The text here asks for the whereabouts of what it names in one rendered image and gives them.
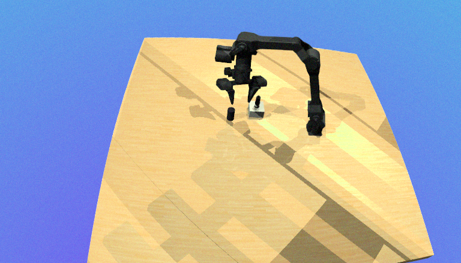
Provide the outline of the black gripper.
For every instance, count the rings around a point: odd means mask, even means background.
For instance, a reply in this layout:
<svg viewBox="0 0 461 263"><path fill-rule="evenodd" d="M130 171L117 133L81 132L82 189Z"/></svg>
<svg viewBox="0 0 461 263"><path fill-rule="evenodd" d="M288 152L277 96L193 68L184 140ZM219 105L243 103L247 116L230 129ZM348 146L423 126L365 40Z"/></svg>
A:
<svg viewBox="0 0 461 263"><path fill-rule="evenodd" d="M251 102L254 95L257 93L261 87L267 86L266 78L262 77L261 75L252 76L250 78L250 72L252 71L251 66L249 67L240 67L235 65L235 80L229 81L227 78L217 79L215 85L220 90L226 90L231 105L234 103L234 95L235 90L233 89L233 85L249 85L249 93L248 93L248 103Z"/></svg>

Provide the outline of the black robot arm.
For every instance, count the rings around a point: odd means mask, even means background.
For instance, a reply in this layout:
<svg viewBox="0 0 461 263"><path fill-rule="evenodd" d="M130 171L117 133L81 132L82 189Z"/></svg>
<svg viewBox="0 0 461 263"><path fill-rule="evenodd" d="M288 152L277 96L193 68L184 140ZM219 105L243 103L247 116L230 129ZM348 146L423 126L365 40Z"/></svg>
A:
<svg viewBox="0 0 461 263"><path fill-rule="evenodd" d="M240 32L232 46L217 45L216 62L232 63L240 67L249 67L252 55L258 49L291 50L305 64L310 77L311 100L308 100L308 118L306 128L309 136L322 136L325 127L325 111L319 98L320 53L299 37L262 36L252 32Z"/></svg>

